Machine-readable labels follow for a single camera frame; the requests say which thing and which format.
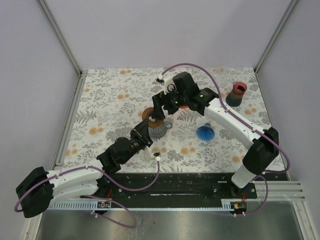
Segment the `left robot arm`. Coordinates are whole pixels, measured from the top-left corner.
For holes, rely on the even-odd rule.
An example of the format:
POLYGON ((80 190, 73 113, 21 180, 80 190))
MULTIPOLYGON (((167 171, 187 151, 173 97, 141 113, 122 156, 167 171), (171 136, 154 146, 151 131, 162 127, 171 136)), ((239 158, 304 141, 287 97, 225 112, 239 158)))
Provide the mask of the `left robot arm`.
POLYGON ((56 202, 84 195, 107 195, 107 179, 134 155, 152 145, 147 119, 136 125, 129 137, 119 137, 96 159, 60 170, 33 169, 16 187, 16 213, 33 218, 56 202))

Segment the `blue glass dripper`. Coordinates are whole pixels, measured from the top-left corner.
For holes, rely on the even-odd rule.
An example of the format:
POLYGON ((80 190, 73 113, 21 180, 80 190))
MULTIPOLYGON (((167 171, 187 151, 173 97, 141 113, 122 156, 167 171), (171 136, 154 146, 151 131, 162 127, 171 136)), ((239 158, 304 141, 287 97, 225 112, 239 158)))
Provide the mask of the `blue glass dripper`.
POLYGON ((216 135, 209 122, 206 122, 203 126, 198 127, 195 134, 201 141, 205 142, 212 141, 216 135))

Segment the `grey glass carafe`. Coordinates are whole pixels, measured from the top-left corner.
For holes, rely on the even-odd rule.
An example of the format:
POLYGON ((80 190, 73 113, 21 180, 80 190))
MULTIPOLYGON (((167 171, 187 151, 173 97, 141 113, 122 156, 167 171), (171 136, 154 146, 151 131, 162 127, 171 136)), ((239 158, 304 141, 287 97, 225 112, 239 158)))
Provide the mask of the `grey glass carafe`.
POLYGON ((163 138, 167 134, 167 131, 170 130, 172 127, 172 123, 164 122, 162 125, 158 127, 149 127, 148 133, 152 139, 157 140, 163 138))

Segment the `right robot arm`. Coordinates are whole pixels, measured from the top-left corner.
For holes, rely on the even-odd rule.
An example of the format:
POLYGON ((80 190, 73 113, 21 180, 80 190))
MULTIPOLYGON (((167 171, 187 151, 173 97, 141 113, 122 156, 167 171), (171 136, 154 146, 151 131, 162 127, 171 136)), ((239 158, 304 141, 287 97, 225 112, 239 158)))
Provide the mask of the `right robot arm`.
POLYGON ((243 195, 245 186, 264 172, 279 155, 276 147, 279 144, 279 133, 275 128, 264 129, 225 106, 224 101, 212 89, 200 89, 190 73, 182 72, 173 77, 160 75, 156 81, 162 84, 162 91, 152 97, 153 119, 164 120, 164 111, 172 115, 181 107, 188 107, 220 124, 247 149, 242 165, 227 186, 231 197, 239 198, 243 195))

